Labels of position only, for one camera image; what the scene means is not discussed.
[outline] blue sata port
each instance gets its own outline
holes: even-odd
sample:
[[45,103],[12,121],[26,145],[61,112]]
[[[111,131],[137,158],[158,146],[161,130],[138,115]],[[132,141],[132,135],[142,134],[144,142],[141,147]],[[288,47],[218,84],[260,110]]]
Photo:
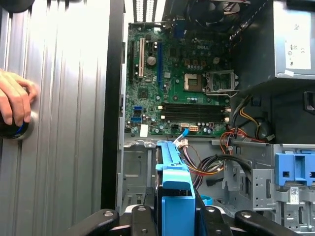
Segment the blue sata port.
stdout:
[[142,111],[142,107],[133,107],[135,111]]
[[141,118],[140,117],[131,117],[132,122],[140,122]]

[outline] yellow wire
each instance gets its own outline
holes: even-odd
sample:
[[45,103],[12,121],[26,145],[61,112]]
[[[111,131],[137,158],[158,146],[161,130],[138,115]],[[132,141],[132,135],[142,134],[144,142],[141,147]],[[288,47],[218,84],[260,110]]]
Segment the yellow wire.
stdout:
[[247,119],[249,119],[249,120],[251,120],[252,122],[255,123],[255,125],[257,126],[257,129],[256,129],[256,137],[259,137],[258,135],[259,135],[259,127],[260,127],[260,124],[259,124],[253,117],[251,117],[250,115],[246,114],[246,113],[244,112],[244,108],[242,108],[242,109],[240,110],[240,115],[241,115],[242,117],[245,117],[245,118],[247,118]]
[[204,171],[200,171],[198,169],[195,169],[194,167],[188,166],[189,169],[198,172],[200,174],[204,174],[204,175],[215,175],[217,173],[219,173],[221,170],[223,170],[223,168],[221,168],[220,170],[216,171],[216,172],[204,172]]

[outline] dell logo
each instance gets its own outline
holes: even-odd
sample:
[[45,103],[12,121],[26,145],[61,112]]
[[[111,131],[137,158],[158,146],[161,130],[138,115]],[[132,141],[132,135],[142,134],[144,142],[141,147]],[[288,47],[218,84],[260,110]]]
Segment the dell logo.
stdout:
[[209,50],[208,46],[197,45],[197,49]]

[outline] silver side panel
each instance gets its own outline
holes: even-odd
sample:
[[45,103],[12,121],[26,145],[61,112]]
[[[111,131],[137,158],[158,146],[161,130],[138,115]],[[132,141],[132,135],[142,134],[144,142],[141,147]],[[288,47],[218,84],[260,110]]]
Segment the silver side panel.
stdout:
[[55,236],[100,208],[109,0],[2,12],[0,68],[34,81],[35,127],[2,144],[0,235]]

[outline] blue pcie slot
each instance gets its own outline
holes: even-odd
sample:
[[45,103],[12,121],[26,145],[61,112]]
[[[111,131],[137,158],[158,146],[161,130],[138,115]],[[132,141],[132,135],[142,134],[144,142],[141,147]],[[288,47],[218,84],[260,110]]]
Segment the blue pcie slot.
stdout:
[[133,107],[135,111],[142,111],[142,107]]
[[160,89],[163,88],[162,73],[163,73],[163,44],[157,43],[157,83],[159,84]]
[[195,194],[187,165],[173,142],[159,141],[163,164],[156,170],[163,173],[163,189],[188,190],[189,196],[162,196],[162,236],[192,236],[195,223]]
[[140,117],[131,117],[131,122],[141,122]]

